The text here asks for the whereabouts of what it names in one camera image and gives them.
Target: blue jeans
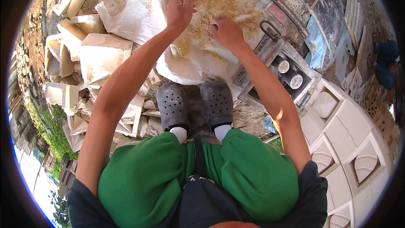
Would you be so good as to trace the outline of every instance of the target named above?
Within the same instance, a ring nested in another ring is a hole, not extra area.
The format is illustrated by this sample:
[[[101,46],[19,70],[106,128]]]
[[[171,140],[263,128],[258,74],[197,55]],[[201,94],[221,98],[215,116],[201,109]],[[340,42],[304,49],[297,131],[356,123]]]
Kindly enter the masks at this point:
[[[375,43],[377,48],[377,62],[373,63],[375,76],[378,83],[385,87],[387,90],[391,90],[394,86],[394,76],[388,70],[388,66],[391,63],[395,63],[398,53],[398,45],[396,41],[387,41]]]

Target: foot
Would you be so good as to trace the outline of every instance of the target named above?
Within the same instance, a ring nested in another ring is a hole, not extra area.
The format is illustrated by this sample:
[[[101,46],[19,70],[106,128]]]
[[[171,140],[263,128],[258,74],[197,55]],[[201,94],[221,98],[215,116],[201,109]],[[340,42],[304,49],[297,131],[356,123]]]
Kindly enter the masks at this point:
[[[190,121],[185,107],[185,94],[180,84],[168,82],[163,84],[157,94],[163,131],[170,131],[174,127],[182,127],[190,132]]]
[[[369,68],[371,68],[371,66],[372,66],[372,61],[373,61],[373,59],[371,58],[371,55],[369,55],[369,56],[367,57],[367,66],[368,66]]]
[[[201,98],[211,130],[233,122],[233,99],[229,86],[222,81],[210,81],[201,85]]]
[[[374,53],[377,53],[376,42],[377,42],[377,35],[374,33],[374,34],[373,34],[373,48],[374,48]]]

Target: black shirt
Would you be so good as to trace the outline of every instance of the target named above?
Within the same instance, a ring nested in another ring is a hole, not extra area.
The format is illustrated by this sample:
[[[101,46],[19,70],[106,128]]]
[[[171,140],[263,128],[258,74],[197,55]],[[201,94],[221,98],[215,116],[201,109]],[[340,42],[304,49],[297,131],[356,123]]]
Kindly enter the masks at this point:
[[[276,224],[257,223],[210,180],[189,177],[183,192],[157,228],[200,228],[226,221],[251,222],[260,227],[322,227],[327,218],[328,182],[319,177],[310,161],[298,177],[299,198],[291,212]],[[101,202],[80,181],[74,179],[68,195],[72,227],[117,227]]]

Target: hand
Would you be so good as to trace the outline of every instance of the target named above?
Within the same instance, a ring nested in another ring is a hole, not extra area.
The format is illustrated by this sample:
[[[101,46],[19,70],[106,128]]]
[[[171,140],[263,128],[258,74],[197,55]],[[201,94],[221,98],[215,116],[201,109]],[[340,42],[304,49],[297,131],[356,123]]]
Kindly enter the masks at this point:
[[[243,38],[242,28],[225,15],[213,18],[210,22],[209,30],[215,41],[232,53],[237,48],[250,48]]]
[[[193,17],[194,9],[193,0],[170,0],[167,4],[167,28],[174,30],[180,35]]]

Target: white sock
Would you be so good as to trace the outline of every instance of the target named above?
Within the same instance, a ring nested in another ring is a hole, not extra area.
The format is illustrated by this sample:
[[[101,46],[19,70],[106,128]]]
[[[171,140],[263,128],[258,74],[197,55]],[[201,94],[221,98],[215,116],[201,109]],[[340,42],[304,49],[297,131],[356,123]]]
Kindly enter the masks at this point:
[[[218,126],[214,129],[215,136],[222,143],[222,140],[225,138],[226,133],[228,133],[228,131],[230,130],[231,127],[228,124]]]
[[[187,138],[187,130],[185,130],[185,128],[174,127],[169,132],[175,134],[180,144],[184,143],[185,139]]]

